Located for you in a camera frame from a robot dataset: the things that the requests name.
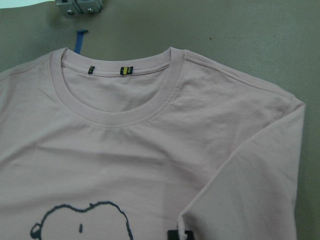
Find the pink printed t-shirt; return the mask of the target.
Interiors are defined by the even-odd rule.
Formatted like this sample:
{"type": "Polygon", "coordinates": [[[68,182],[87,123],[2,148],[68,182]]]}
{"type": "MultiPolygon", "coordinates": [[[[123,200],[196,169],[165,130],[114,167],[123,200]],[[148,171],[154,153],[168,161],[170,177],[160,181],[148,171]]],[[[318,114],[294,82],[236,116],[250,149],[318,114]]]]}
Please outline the pink printed t-shirt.
{"type": "Polygon", "coordinates": [[[3,240],[294,240],[305,104],[188,50],[0,74],[3,240]]]}

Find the aluminium frame post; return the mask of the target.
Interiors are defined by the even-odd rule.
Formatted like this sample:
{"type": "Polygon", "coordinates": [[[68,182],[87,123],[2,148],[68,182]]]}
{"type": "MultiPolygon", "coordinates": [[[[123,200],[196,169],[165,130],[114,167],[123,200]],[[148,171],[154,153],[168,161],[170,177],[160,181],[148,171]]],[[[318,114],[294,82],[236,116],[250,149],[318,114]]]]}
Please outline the aluminium frame post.
{"type": "Polygon", "coordinates": [[[79,14],[96,14],[100,13],[103,0],[55,0],[56,6],[65,16],[75,16],[79,14]]]}

